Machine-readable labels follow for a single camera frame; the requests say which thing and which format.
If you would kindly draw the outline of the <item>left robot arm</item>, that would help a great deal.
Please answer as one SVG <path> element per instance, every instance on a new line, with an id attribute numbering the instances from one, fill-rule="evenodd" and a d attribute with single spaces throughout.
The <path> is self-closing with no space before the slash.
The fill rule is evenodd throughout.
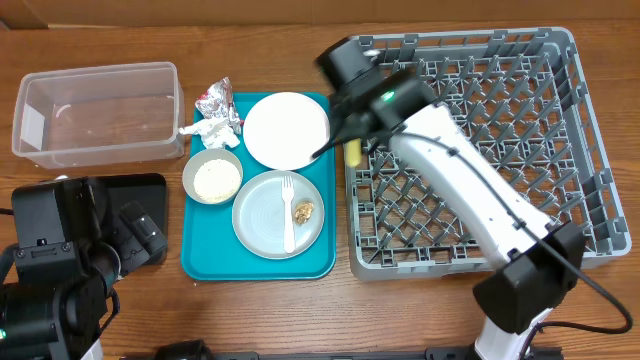
<path id="1" fill-rule="evenodd" d="M 1 356 L 100 359 L 120 312 L 115 285 L 167 254 L 168 190 L 157 173 L 56 179 L 17 188 L 16 243 L 1 253 Z"/>

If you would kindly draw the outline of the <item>yellow plastic spoon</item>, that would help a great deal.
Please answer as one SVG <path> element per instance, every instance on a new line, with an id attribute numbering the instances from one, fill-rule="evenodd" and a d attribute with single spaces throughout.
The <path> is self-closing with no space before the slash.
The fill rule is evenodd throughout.
<path id="1" fill-rule="evenodd" d="M 344 145 L 345 150 L 345 164 L 350 168 L 356 168 L 362 161 L 362 145 L 361 139 L 356 138 L 348 141 Z"/>

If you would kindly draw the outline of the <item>white pink-rimmed plate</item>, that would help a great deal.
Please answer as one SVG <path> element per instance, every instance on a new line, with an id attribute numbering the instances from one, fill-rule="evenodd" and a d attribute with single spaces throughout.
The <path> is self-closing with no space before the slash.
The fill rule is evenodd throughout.
<path id="1" fill-rule="evenodd" d="M 294 92 L 271 94 L 245 117 L 243 140 L 249 154 L 275 170 L 298 170 L 315 161 L 312 154 L 327 143 L 325 110 L 309 96 Z"/>

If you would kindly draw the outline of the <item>white plastic fork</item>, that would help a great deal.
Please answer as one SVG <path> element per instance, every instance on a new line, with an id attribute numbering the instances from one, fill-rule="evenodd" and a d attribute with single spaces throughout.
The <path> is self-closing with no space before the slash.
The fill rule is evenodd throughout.
<path id="1" fill-rule="evenodd" d="M 284 203 L 284 250 L 287 254 L 295 251 L 295 233 L 292 219 L 292 201 L 294 198 L 294 185 L 291 176 L 284 176 L 281 188 Z"/>

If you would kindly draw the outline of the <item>grey plate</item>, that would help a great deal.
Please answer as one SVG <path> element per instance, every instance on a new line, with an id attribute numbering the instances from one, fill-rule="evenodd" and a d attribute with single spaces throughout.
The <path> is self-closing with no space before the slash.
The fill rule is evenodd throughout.
<path id="1" fill-rule="evenodd" d="M 295 206 L 302 200 L 315 205 L 311 219 L 296 225 L 295 251 L 284 250 L 284 203 L 282 179 L 291 176 L 294 185 L 292 219 Z M 306 177 L 292 172 L 271 170 L 249 180 L 237 193 L 232 207 L 232 225 L 240 243 L 251 253 L 269 260 L 296 257 L 320 237 L 325 222 L 324 201 L 318 189 Z"/>

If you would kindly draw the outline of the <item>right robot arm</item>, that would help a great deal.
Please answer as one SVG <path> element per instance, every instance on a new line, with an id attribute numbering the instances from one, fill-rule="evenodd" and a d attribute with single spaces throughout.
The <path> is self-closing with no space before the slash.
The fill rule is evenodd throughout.
<path id="1" fill-rule="evenodd" d="M 327 151 L 375 139 L 434 187 L 477 241 L 493 274 L 473 289 L 486 316 L 472 359 L 524 359 L 535 331 L 572 290 L 584 254 L 574 223 L 553 224 L 467 140 L 448 107 L 407 70 L 384 76 L 355 39 L 315 60 L 331 84 Z"/>

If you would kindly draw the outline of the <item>brown food scrap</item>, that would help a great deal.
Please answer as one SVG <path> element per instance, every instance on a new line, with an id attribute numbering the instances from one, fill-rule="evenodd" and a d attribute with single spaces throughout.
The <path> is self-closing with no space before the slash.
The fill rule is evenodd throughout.
<path id="1" fill-rule="evenodd" d="M 293 220 L 296 225 L 307 223 L 314 212 L 315 205 L 312 201 L 302 200 L 294 208 Z"/>

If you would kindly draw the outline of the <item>grey bowl of rice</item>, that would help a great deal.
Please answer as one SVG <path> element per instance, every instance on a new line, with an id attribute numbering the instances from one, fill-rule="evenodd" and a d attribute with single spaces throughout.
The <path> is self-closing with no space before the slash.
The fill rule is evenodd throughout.
<path id="1" fill-rule="evenodd" d="M 229 202 L 241 188 L 243 168 L 230 151 L 206 149 L 184 167 L 182 185 L 187 195 L 205 205 Z"/>

